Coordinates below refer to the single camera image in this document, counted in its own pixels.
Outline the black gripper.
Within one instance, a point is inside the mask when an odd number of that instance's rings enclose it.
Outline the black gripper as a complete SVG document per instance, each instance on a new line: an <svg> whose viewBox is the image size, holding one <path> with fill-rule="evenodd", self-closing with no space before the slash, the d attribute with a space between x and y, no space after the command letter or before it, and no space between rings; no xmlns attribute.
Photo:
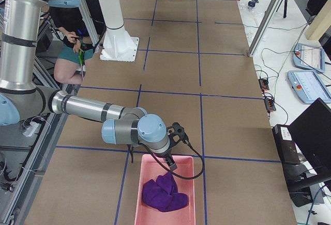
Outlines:
<svg viewBox="0 0 331 225"><path fill-rule="evenodd" d="M171 171L175 171L177 169L177 165L173 159L171 152L172 152L172 149L168 148L164 152L154 152L154 155L158 158L163 158L165 160L165 162L167 163L169 169Z"/></svg>

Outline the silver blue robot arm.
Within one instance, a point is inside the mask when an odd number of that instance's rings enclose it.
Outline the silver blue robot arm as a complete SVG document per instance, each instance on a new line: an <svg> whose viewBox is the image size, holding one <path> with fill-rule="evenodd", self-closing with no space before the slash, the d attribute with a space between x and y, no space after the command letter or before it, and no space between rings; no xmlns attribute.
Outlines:
<svg viewBox="0 0 331 225"><path fill-rule="evenodd" d="M11 125L42 113L66 113L101 122L107 143L143 146L173 172L176 145L162 119L141 108L80 98L32 81L41 8L73 8L81 0L5 0L1 35L1 125Z"/></svg>

